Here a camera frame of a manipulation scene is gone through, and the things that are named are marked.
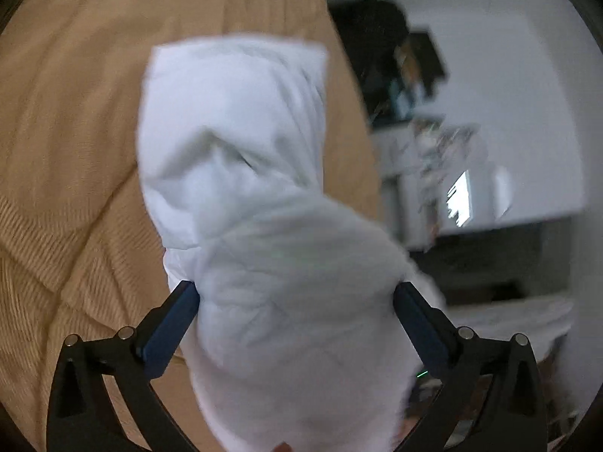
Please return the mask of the person's right hand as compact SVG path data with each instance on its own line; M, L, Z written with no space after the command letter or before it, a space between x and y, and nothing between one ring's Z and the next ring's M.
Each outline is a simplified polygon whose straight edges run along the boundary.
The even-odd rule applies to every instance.
M292 448L287 443L281 443L272 452L292 452Z

